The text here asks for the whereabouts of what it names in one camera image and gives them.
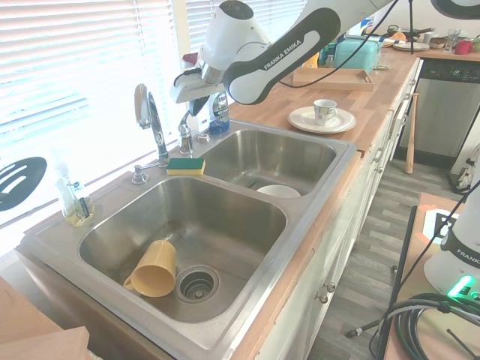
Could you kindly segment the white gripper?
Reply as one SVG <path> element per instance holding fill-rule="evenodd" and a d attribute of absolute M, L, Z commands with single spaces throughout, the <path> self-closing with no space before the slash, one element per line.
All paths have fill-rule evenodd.
<path fill-rule="evenodd" d="M 173 81 L 170 97 L 175 103 L 189 101 L 189 113 L 195 117 L 213 95 L 225 90 L 223 84 L 209 84 L 201 77 L 201 69 L 192 67 L 180 73 Z"/>

